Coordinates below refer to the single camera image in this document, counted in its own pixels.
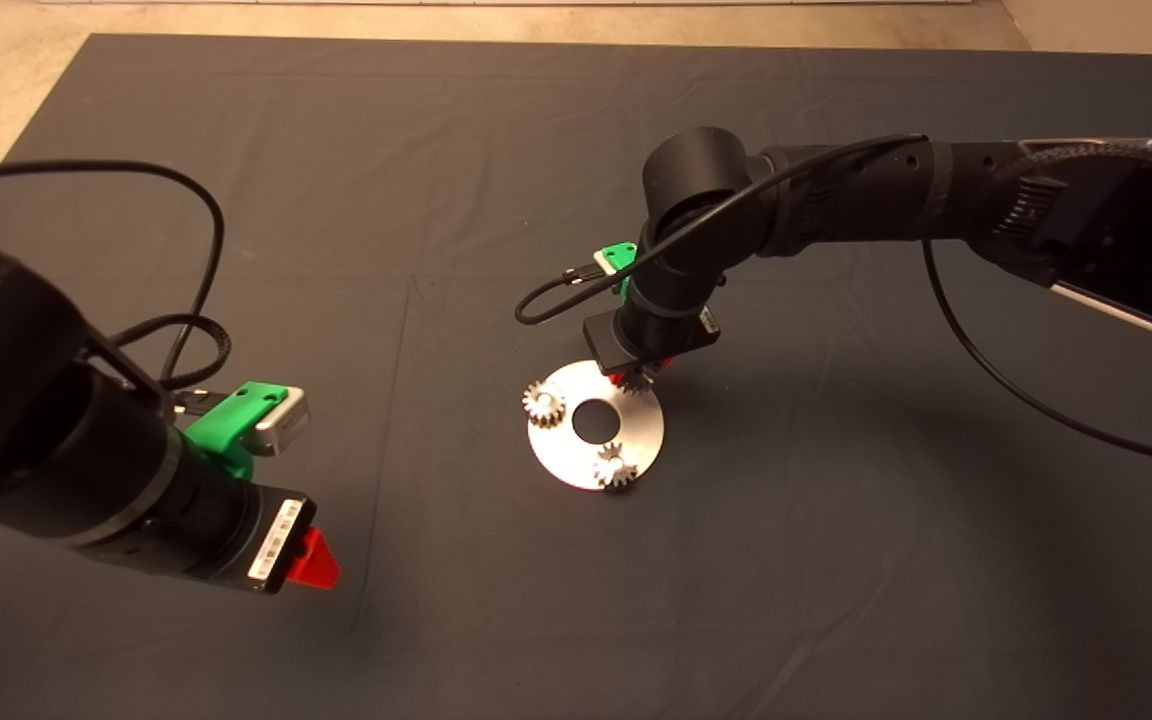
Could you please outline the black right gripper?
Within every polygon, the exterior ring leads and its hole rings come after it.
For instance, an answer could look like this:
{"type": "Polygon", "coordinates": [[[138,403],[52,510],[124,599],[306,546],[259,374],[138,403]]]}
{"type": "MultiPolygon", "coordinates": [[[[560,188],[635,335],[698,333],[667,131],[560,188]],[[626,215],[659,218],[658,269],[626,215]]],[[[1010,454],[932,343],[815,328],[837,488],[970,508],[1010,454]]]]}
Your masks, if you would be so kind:
{"type": "Polygon", "coordinates": [[[708,306],[700,306],[696,314],[662,316],[626,302],[616,310],[589,316],[582,323],[582,338],[600,373],[626,389],[632,384],[631,373],[652,365],[660,372],[675,357],[717,343],[721,328],[708,306]]]}

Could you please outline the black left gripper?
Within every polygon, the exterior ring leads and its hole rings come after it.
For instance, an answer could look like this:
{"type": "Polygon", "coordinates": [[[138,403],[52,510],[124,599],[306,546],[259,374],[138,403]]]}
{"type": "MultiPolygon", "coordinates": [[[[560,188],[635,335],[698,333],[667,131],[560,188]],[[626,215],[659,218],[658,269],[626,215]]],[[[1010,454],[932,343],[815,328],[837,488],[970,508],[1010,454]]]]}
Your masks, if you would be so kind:
{"type": "Polygon", "coordinates": [[[162,497],[109,538],[88,544],[105,564],[257,594],[291,582],[338,588],[340,566],[306,493],[260,486],[209,460],[180,461],[162,497]]]}

